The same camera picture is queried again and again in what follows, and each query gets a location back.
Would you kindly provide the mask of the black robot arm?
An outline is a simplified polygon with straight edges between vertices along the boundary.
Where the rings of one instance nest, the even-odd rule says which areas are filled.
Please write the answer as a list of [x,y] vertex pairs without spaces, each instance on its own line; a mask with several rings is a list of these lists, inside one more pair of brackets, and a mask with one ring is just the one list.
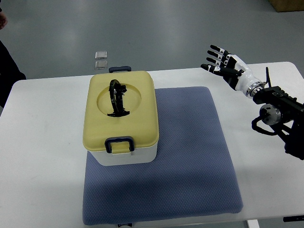
[[253,101],[263,106],[252,123],[252,129],[265,135],[279,136],[285,143],[285,153],[304,159],[304,105],[289,96],[279,86],[271,86],[266,68],[267,88],[256,92]]

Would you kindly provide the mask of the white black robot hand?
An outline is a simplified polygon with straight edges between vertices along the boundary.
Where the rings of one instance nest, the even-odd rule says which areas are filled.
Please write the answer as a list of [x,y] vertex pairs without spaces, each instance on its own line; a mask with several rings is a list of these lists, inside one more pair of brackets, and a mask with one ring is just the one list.
[[253,98],[265,87],[265,83],[254,77],[250,67],[237,55],[215,45],[210,45],[207,53],[210,55],[206,58],[209,63],[202,64],[201,68],[222,77],[233,90]]

